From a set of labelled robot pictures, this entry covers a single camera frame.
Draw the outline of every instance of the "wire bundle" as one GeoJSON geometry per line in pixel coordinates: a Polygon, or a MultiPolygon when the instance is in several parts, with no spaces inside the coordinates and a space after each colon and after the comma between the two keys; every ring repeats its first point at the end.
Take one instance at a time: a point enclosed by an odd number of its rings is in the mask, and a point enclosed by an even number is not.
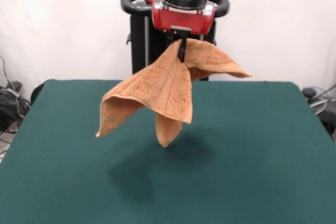
{"type": "MultiPolygon", "coordinates": [[[[17,129],[20,127],[31,104],[15,91],[15,86],[9,81],[5,69],[5,60],[0,56],[3,62],[3,76],[8,83],[7,87],[0,87],[0,136],[4,133],[15,134],[16,131],[10,131],[10,127],[16,123],[17,129]]],[[[11,144],[11,142],[0,138],[1,142],[11,144]]],[[[0,161],[4,157],[7,150],[3,150],[0,145],[0,161]]]]}

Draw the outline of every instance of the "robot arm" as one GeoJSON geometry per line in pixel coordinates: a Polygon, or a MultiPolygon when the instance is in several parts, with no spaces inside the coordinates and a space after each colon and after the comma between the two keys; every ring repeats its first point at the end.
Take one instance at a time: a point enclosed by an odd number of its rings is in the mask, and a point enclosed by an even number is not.
{"type": "Polygon", "coordinates": [[[156,55],[163,52],[163,39],[165,46],[176,39],[182,39],[179,58],[184,60],[184,51],[187,37],[203,39],[209,37],[209,31],[214,42],[215,18],[227,14],[228,0],[121,0],[122,9],[131,14],[131,17],[143,16],[146,25],[145,42],[146,54],[155,51],[156,55]],[[160,35],[160,41],[146,34],[160,35]]]}

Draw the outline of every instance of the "black cable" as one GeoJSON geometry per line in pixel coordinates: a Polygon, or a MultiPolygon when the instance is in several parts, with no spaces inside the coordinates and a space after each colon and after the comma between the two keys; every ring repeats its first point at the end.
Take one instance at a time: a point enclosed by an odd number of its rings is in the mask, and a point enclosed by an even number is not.
{"type": "Polygon", "coordinates": [[[329,89],[325,90],[325,92],[319,94],[317,97],[314,97],[311,102],[316,101],[317,99],[319,99],[321,96],[327,94],[328,92],[330,92],[331,90],[333,90],[334,88],[336,88],[336,84],[334,84],[333,86],[331,86],[329,89]]]}
{"type": "Polygon", "coordinates": [[[19,119],[16,116],[14,116],[9,110],[1,108],[0,107],[0,111],[5,112],[8,116],[10,116],[11,118],[13,118],[15,121],[17,121],[18,123],[21,123],[23,119],[19,119]]]}
{"type": "Polygon", "coordinates": [[[1,142],[4,142],[4,143],[6,143],[6,144],[11,144],[11,142],[6,141],[6,140],[3,140],[2,138],[0,138],[0,141],[1,141],[1,142]]]}
{"type": "Polygon", "coordinates": [[[8,149],[6,149],[6,150],[0,152],[0,155],[5,154],[7,151],[8,151],[8,149]]]}

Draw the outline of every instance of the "towel fold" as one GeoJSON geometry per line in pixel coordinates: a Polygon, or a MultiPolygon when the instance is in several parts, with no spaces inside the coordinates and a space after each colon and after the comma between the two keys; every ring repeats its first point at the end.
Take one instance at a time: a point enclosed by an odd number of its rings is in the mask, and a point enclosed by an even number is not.
{"type": "Polygon", "coordinates": [[[181,62],[177,57],[180,44],[181,40],[170,44],[154,63],[103,96],[97,137],[113,131],[146,106],[155,112],[159,143],[167,147],[179,134],[182,123],[192,122],[192,81],[213,73],[227,73],[238,78],[251,76],[206,41],[188,39],[185,62],[181,62]]]}

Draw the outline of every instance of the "cable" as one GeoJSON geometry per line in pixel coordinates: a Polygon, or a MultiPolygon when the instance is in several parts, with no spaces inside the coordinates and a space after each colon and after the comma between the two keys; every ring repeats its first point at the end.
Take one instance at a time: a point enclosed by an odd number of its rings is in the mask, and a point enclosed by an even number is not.
{"type": "Polygon", "coordinates": [[[336,98],[332,98],[332,99],[329,99],[329,100],[323,99],[321,101],[318,101],[318,102],[310,104],[310,107],[314,108],[314,107],[316,107],[318,105],[321,105],[321,104],[324,104],[324,103],[328,103],[328,102],[336,102],[336,98]]]}
{"type": "Polygon", "coordinates": [[[4,150],[4,151],[1,151],[0,152],[0,156],[1,155],[4,155],[3,157],[0,157],[0,159],[3,159],[5,157],[5,153],[8,151],[8,149],[4,150]]]}
{"type": "Polygon", "coordinates": [[[320,97],[322,97],[324,94],[327,94],[329,91],[331,91],[332,89],[336,88],[336,84],[334,84],[333,86],[331,86],[329,89],[327,89],[325,92],[319,94],[318,96],[314,97],[313,101],[316,101],[317,99],[319,99],[320,97]]]}
{"type": "Polygon", "coordinates": [[[318,114],[322,113],[322,112],[326,109],[326,107],[327,107],[327,105],[328,105],[328,102],[336,102],[336,98],[328,99],[328,100],[322,98],[320,101],[310,104],[310,107],[311,107],[311,108],[314,108],[314,107],[316,107],[316,106],[319,106],[319,105],[322,105],[322,104],[323,104],[323,107],[322,107],[322,108],[320,108],[318,111],[315,111],[315,112],[314,112],[315,115],[318,115],[318,114]]]}
{"type": "Polygon", "coordinates": [[[1,142],[4,142],[4,143],[6,143],[6,144],[11,144],[11,142],[6,141],[6,140],[3,140],[2,138],[0,138],[0,141],[1,141],[1,142]]]}
{"type": "Polygon", "coordinates": [[[9,78],[7,76],[6,67],[5,67],[5,60],[4,60],[4,58],[1,55],[0,55],[0,59],[2,60],[2,66],[3,66],[5,78],[6,78],[7,82],[9,83],[9,85],[12,87],[12,89],[15,90],[14,85],[10,82],[10,80],[9,80],[9,78]]]}
{"type": "Polygon", "coordinates": [[[326,92],[325,89],[323,89],[323,88],[321,88],[321,87],[309,87],[309,88],[310,88],[310,89],[315,89],[315,90],[320,90],[320,91],[322,91],[323,93],[326,94],[325,97],[330,98],[329,95],[328,95],[328,92],[326,92]]]}
{"type": "Polygon", "coordinates": [[[315,111],[315,115],[318,115],[320,113],[322,113],[327,107],[327,102],[323,103],[323,107],[320,108],[318,111],[315,111]]]}

